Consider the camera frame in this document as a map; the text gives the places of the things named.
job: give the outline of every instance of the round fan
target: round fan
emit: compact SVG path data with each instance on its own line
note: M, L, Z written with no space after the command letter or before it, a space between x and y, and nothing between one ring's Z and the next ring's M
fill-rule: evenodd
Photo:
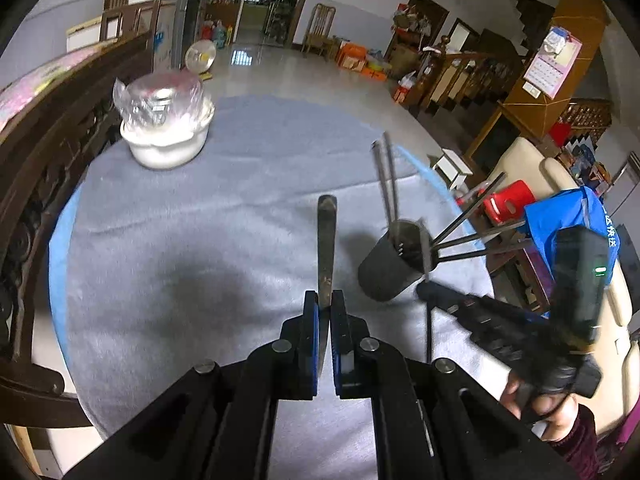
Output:
M192 44L184 55L184 64L189 72L205 73L216 59L216 44L209 40L200 40Z

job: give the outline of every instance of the blue bag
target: blue bag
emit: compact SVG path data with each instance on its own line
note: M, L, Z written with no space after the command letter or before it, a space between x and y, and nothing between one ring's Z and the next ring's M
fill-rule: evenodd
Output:
M609 285L618 257L620 238L611 218L595 193L588 187L561 191L524 208L526 227L542 259L553 275L556 258L556 231L574 225L584 225L609 239L609 265L606 284Z

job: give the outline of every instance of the black cup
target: black cup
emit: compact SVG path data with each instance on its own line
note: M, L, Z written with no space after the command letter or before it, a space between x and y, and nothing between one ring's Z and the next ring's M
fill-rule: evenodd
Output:
M358 267L360 288L375 301L392 300L424 274L418 225L397 220L391 229L396 243L387 231Z

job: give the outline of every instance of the cream sofa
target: cream sofa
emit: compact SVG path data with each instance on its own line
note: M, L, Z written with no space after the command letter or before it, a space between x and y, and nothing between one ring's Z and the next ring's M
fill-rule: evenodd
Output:
M577 187L562 164L545 158L523 137L518 137L501 156L490 179L501 172L506 173L506 178L499 189L523 180L537 200ZM580 398L593 412L598 434L618 425L636 404L640 393L640 351L638 343L629 341L626 328L631 315L626 281L616 262L603 299L600 337L594 351L603 371L602 382L592 399Z

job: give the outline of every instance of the hand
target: hand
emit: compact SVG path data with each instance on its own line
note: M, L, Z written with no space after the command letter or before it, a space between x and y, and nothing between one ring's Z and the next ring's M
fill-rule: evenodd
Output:
M518 420L520 420L521 410L516 403L516 392L521 384L522 380L510 372L507 385L500 396L501 405L513 413ZM535 398L531 403L533 410L543 416L545 413L553 411L560 402L562 402L562 406L555 410L551 416L545 418L549 425L545 433L542 434L542 440L547 442L562 440L571 433L575 419L578 417L578 399L575 394L569 394L569 396L566 394L544 395Z

